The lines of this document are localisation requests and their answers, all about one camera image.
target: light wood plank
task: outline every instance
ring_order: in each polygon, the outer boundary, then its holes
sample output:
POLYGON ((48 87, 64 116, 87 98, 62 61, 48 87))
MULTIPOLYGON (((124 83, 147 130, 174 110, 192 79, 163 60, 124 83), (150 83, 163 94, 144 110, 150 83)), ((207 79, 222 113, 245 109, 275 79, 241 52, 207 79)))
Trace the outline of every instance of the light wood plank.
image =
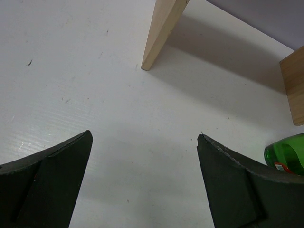
POLYGON ((142 69, 150 70, 189 0, 157 0, 143 55, 142 69))
POLYGON ((294 125, 304 124, 304 46, 280 62, 294 125))

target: purple wall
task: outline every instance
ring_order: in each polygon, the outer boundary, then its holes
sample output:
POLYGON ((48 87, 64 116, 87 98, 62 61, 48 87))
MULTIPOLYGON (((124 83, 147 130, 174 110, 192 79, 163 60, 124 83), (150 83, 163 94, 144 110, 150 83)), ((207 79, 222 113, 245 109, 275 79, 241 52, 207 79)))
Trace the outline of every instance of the purple wall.
POLYGON ((304 45, 303 0, 207 0, 282 44, 304 45))

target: dark mark on floor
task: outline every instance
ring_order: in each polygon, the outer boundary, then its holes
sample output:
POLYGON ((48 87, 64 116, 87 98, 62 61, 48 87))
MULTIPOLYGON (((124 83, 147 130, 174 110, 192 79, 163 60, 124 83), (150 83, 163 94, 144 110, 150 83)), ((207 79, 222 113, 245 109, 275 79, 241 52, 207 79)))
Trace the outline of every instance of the dark mark on floor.
POLYGON ((29 63, 29 64, 27 64, 27 66, 29 67, 29 66, 32 64, 32 62, 33 62, 33 60, 31 60, 31 61, 30 61, 30 63, 29 63))

